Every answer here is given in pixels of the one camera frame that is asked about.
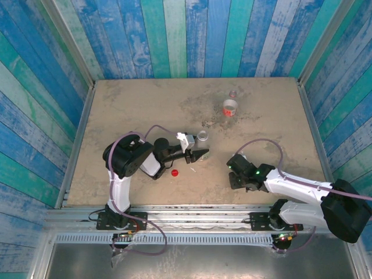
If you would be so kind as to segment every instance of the transparent container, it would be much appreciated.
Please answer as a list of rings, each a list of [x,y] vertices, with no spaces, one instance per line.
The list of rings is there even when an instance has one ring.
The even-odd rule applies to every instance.
[[[209,149],[208,133],[205,130],[200,131],[195,139],[194,150],[201,149]],[[205,153],[198,162],[206,160],[209,157],[209,152]]]

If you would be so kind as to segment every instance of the red cap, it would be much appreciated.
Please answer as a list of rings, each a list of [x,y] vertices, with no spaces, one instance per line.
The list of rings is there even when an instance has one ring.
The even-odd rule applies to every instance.
[[[178,175],[178,170],[172,170],[172,176],[176,177]]]

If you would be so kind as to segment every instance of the table surface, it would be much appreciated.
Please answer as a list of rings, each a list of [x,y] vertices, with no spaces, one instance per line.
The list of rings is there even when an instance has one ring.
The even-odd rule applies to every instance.
[[[222,103],[230,90],[238,93],[237,114],[226,123]],[[258,204],[273,203],[278,195],[232,190],[226,162],[244,143],[256,138],[277,141],[284,151],[283,170],[323,180],[324,175],[294,78],[200,78],[98,81],[87,128],[77,161],[68,206],[104,205],[109,178],[103,150],[128,131],[143,134],[154,124],[174,132],[197,134],[207,130],[210,157],[186,164],[176,160],[172,169],[153,181],[137,171],[131,181],[133,205]],[[166,137],[156,128],[148,141]],[[257,142],[244,149],[256,166],[276,165],[277,148]]]

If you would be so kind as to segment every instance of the striped wall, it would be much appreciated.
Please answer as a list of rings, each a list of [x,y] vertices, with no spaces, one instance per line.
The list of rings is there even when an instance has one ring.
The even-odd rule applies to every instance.
[[[0,279],[27,276],[87,91],[40,0],[1,0]]]
[[[94,80],[298,77],[341,0],[54,0]]]
[[[305,88],[334,177],[372,196],[372,0],[354,1]]]

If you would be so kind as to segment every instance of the sandy floor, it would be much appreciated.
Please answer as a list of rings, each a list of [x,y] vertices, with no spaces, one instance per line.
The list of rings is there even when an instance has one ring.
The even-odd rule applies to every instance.
[[[239,108],[225,123],[222,102],[230,90],[238,91]],[[136,172],[130,191],[134,205],[273,203],[278,196],[232,190],[228,182],[226,162],[255,138],[270,138],[282,146],[285,171],[324,179],[293,78],[106,80],[98,82],[68,205],[104,205],[109,180],[103,150],[120,135],[146,133],[153,124],[193,134],[207,129],[210,158],[194,164],[175,161],[178,177],[169,170],[157,181]],[[177,144],[177,139],[159,129],[148,140],[153,143],[159,137]],[[276,147],[267,142],[247,146],[244,154],[256,165],[277,164],[279,158]]]

